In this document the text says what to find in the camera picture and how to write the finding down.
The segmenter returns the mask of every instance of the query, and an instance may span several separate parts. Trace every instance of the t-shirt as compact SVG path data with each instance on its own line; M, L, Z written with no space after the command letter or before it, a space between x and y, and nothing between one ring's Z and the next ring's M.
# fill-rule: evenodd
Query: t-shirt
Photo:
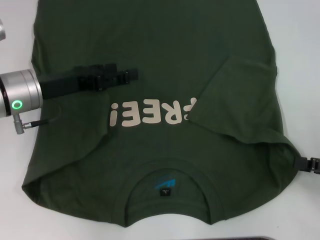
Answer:
M293 180L277 67L255 0L39 0L42 76L116 63L139 79L45 100L22 186L40 206L123 227L247 213Z

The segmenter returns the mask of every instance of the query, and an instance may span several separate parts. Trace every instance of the green led ring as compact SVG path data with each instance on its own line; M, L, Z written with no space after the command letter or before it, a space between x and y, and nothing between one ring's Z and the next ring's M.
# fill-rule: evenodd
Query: green led ring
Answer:
M18 110L18 109L22 108L23 103L22 103L22 101L20 101L20 100L15 100L15 101L12 103L11 106L12 106L13 109Z

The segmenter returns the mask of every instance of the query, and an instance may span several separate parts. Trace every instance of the cable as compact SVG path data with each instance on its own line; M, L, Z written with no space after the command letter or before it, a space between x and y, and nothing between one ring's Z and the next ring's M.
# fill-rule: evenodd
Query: cable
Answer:
M23 125L24 129L30 129L30 128L38 127L38 126L45 125L45 124L52 124L62 116L62 107L61 107L61 105L58 102L56 102L55 100L53 100L53 99L50 99L50 101L54 102L58 106L58 109L59 109L58 114L55 117L51 118L51 119L31 121L29 123L25 123Z

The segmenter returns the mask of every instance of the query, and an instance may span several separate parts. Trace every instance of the black object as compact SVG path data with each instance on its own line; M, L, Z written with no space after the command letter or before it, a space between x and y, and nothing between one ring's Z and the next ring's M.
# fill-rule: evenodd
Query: black object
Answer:
M256 237L254 237L254 238L228 238L228 239L206 239L206 240L267 240L266 238L256 238Z
M297 158L294 161L294 168L303 172L320 174L320 158L312 157L310 160L306 157Z
M46 100L80 91L100 92L137 79L137 69L118 72L116 64L106 64L78 66L61 74L40 76L39 83L42 97Z
M30 122L32 128L37 127L37 126L41 126L41 125L45 125L48 123L49 123L48 119Z
M161 197L168 197L171 195L171 188L161 188L160 189L160 196Z

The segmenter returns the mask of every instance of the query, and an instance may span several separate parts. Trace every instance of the t-shirt sleeve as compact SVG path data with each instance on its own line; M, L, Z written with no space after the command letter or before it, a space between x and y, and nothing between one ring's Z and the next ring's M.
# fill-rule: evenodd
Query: t-shirt sleeve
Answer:
M275 91L277 67L231 56L211 79L189 121L245 144L286 144Z

